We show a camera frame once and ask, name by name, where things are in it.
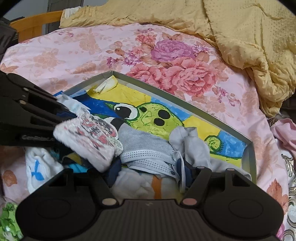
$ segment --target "tray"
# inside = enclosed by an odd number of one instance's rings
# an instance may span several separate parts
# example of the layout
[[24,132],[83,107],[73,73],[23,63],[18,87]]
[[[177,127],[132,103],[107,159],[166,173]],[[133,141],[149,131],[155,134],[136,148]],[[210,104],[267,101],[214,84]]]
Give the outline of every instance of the tray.
[[155,97],[158,100],[161,100],[162,103],[166,103],[170,106],[176,107],[189,115],[195,116],[212,126],[215,126],[219,128],[222,131],[225,131],[232,135],[233,137],[237,138],[238,140],[245,143],[245,149],[243,151],[242,155],[242,161],[241,161],[241,167],[251,174],[252,182],[256,184],[256,158],[255,158],[255,150],[254,145],[250,139],[245,137],[243,134],[239,133],[229,125],[225,124],[224,122],[220,121],[216,117],[208,114],[207,112],[199,109],[198,107],[181,100],[180,98],[167,93],[163,90],[160,90],[154,86],[151,86],[149,84],[146,84],[144,82],[141,82],[137,79],[131,78],[127,75],[118,73],[116,71],[108,71],[99,75],[96,75],[94,77],[89,78],[88,80],[85,80],[81,82],[80,84],[68,89],[64,92],[64,94],[68,96],[73,96],[77,92],[81,91],[87,91],[94,85],[99,85],[104,80],[109,78],[110,76],[114,75],[119,84],[122,84],[126,87],[129,87],[131,89],[137,90],[141,93],[147,94],[151,97]]

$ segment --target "blue bow print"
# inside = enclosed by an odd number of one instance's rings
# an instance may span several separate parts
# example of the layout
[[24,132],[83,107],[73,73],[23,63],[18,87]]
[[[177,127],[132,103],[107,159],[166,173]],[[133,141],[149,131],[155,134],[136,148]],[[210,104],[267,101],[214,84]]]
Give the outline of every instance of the blue bow print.
[[34,171],[31,172],[31,173],[32,173],[32,177],[35,176],[35,178],[36,178],[37,181],[43,181],[44,180],[44,177],[42,176],[41,172],[38,172],[37,171],[39,164],[40,164],[39,161],[36,160]]

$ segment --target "wall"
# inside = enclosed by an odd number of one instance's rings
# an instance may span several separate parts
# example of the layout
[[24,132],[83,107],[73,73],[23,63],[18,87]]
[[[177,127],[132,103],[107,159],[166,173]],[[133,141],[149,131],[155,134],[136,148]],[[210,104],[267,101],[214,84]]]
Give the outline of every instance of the wall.
[[8,20],[47,12],[48,0],[22,0],[4,15]]
[[84,0],[83,6],[101,6],[104,5],[107,0]]

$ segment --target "cartoon eye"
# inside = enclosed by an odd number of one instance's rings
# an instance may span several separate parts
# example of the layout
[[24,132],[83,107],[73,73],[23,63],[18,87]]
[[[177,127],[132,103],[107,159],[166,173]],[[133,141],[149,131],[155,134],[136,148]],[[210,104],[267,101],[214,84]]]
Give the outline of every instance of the cartoon eye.
[[114,106],[114,111],[119,117],[123,119],[132,120],[137,118],[138,116],[137,108],[135,108],[133,105],[130,105],[130,104],[125,104],[125,103],[117,104],[116,106]]

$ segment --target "green cartoon character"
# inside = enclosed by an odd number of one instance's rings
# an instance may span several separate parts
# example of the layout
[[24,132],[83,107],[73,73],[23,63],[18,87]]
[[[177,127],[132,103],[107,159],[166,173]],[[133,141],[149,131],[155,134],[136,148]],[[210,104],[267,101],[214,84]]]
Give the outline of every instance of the green cartoon character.
[[137,107],[125,103],[106,105],[131,127],[166,140],[173,129],[183,126],[182,121],[174,113],[159,103],[148,102]]
[[205,142],[210,148],[211,152],[218,152],[222,148],[222,141],[217,136],[208,136]]
[[16,208],[17,205],[11,202],[8,202],[2,208],[2,214],[0,216],[0,241],[19,241],[23,238],[15,220]]

